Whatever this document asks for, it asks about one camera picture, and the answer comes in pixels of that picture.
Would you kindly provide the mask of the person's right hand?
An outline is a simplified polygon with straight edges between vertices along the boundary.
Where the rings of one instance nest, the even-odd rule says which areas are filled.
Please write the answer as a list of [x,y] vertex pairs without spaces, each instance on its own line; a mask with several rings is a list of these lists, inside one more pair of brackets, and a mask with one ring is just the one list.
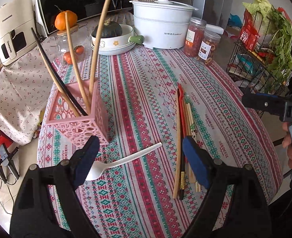
[[292,169],[292,140],[291,140],[291,135],[288,130],[288,123],[284,122],[282,124],[282,128],[284,131],[286,131],[286,135],[282,141],[282,146],[283,148],[287,149],[288,167]]

